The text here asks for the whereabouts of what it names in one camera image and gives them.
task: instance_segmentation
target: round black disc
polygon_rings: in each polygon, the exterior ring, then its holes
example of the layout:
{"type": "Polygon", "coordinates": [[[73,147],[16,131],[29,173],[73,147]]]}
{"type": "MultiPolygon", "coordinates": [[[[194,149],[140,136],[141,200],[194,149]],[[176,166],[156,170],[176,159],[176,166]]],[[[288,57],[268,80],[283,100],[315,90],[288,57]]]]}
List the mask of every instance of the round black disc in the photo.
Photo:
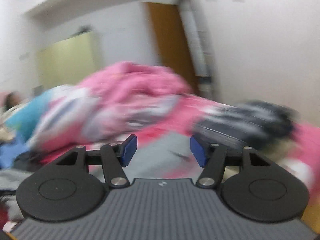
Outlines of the round black disc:
{"type": "Polygon", "coordinates": [[[229,178],[221,196],[235,212],[260,222],[298,217],[308,204],[305,185],[285,170],[249,169],[229,178]]]}
{"type": "Polygon", "coordinates": [[[41,169],[16,192],[22,214],[47,222],[72,220],[91,212],[105,195],[94,176],[70,166],[41,169]]]}

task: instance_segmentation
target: blue cloth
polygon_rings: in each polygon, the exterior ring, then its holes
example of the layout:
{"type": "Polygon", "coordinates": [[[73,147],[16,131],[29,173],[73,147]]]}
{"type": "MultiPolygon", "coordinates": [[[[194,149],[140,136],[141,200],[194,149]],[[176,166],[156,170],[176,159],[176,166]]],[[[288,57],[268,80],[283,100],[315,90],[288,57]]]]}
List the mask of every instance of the blue cloth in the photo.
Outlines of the blue cloth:
{"type": "Polygon", "coordinates": [[[28,151],[29,148],[25,145],[23,137],[17,133],[12,141],[0,145],[0,169],[12,167],[15,158],[28,151]]]}
{"type": "Polygon", "coordinates": [[[24,108],[17,111],[5,122],[6,126],[20,133],[26,142],[32,136],[42,114],[47,110],[52,91],[48,90],[32,99],[24,108]]]}

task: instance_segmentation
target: white logo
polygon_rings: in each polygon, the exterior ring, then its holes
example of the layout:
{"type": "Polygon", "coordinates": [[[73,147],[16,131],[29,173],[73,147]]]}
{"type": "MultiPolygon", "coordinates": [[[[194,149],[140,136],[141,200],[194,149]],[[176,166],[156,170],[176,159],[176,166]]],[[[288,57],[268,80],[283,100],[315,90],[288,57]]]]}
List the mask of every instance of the white logo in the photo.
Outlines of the white logo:
{"type": "Polygon", "coordinates": [[[164,187],[165,185],[167,185],[167,183],[165,182],[165,181],[163,181],[163,182],[161,182],[161,183],[158,183],[159,184],[159,186],[161,186],[161,187],[164,187]]]}

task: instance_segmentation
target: ribbed surface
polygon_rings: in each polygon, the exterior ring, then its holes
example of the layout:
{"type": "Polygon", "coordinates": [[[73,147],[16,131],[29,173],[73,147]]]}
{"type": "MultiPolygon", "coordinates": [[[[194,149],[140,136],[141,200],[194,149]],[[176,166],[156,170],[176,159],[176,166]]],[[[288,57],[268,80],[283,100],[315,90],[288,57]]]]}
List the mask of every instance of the ribbed surface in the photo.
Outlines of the ribbed surface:
{"type": "Polygon", "coordinates": [[[316,236],[299,220],[261,224],[244,219],[228,210],[214,191],[199,189],[189,179],[137,179],[127,189],[113,190],[86,217],[61,224],[27,219],[13,234],[19,240],[311,240],[316,236]]]}

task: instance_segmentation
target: metal pin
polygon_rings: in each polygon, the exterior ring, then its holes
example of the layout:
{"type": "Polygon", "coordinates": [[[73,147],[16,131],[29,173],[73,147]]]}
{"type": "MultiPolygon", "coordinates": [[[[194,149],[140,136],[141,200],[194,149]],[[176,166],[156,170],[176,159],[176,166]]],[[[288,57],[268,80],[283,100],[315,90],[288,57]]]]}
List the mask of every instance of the metal pin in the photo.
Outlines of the metal pin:
{"type": "Polygon", "coordinates": [[[113,178],[111,180],[111,183],[115,186],[123,186],[127,183],[127,180],[125,178],[118,177],[118,178],[113,178]]]}
{"type": "Polygon", "coordinates": [[[202,186],[211,186],[211,185],[214,184],[214,179],[212,179],[212,178],[202,178],[202,179],[199,179],[199,183],[202,186]]]}

